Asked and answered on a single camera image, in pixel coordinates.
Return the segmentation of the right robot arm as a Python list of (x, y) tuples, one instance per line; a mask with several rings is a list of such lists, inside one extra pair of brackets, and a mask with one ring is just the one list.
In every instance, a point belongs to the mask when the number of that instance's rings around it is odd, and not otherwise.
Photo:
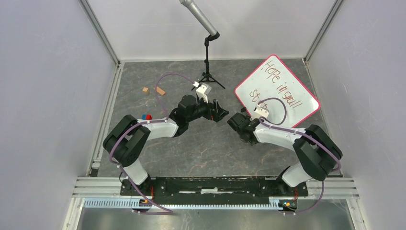
[(264, 117), (251, 119), (241, 113), (227, 122), (243, 142), (255, 145), (268, 143), (293, 151), (299, 162), (287, 167), (279, 176), (277, 191), (290, 195), (302, 182), (324, 181), (331, 172), (341, 169), (342, 151), (319, 126), (292, 128), (270, 123)]

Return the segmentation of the red blue block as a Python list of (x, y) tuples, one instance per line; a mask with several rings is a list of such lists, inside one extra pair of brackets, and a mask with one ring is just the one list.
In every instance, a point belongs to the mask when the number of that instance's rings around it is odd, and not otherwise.
[(141, 117), (142, 120), (152, 120), (152, 115), (150, 114), (143, 114)]

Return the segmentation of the small wooden cube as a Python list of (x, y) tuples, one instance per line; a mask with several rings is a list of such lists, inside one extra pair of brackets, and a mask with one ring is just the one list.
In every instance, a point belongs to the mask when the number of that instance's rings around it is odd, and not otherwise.
[(145, 93), (145, 94), (149, 94), (149, 88), (144, 87), (144, 88), (142, 89), (142, 92)]

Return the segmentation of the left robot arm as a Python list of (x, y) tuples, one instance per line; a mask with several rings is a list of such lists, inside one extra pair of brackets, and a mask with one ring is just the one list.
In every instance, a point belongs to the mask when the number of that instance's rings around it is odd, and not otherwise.
[(158, 138), (174, 138), (189, 128), (189, 123), (201, 117), (219, 122), (229, 111), (220, 107), (218, 101), (205, 102), (192, 95), (182, 97), (178, 106), (168, 117), (162, 119), (136, 119), (124, 116), (103, 141), (109, 159), (132, 182), (138, 195), (150, 190), (149, 174), (143, 168), (139, 156), (147, 141)]

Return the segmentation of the silver microphone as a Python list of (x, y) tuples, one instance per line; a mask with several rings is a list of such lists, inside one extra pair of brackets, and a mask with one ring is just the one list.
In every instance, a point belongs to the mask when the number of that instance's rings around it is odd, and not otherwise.
[(218, 31), (193, 0), (179, 0), (179, 2), (191, 12), (191, 14), (204, 27), (209, 35), (215, 36), (218, 34)]

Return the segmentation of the black tripod stand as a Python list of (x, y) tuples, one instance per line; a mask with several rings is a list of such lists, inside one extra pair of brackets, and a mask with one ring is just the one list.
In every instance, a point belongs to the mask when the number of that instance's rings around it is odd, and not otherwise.
[(215, 35), (209, 35), (205, 38), (204, 40), (204, 46), (205, 46), (205, 72), (202, 73), (202, 78), (198, 81), (199, 83), (210, 83), (214, 82), (220, 85), (223, 89), (225, 89), (225, 86), (222, 85), (219, 81), (217, 81), (215, 78), (212, 77), (210, 73), (210, 62), (209, 62), (209, 44), (211, 41), (214, 41), (220, 37), (219, 32), (217, 32)]

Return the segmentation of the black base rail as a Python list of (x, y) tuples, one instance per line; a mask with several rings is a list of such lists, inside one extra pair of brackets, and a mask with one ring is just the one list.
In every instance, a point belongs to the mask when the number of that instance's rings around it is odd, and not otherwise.
[(152, 177), (138, 189), (159, 205), (259, 205), (269, 197), (308, 196), (305, 183), (289, 187), (275, 177)]

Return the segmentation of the pink framed whiteboard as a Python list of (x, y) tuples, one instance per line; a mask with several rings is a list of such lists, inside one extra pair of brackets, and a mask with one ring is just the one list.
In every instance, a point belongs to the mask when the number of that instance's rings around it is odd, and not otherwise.
[(275, 54), (264, 60), (236, 88), (235, 95), (249, 114), (259, 101), (269, 111), (267, 119), (286, 127), (295, 127), (317, 112), (321, 104)]

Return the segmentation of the long wooden block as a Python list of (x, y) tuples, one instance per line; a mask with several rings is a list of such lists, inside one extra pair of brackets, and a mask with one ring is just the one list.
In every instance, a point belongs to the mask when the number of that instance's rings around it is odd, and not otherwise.
[(163, 95), (166, 94), (166, 92), (165, 92), (163, 89), (161, 89), (160, 87), (158, 87), (158, 86), (156, 86), (155, 89), (156, 89), (156, 92), (157, 92), (160, 96), (163, 96)]

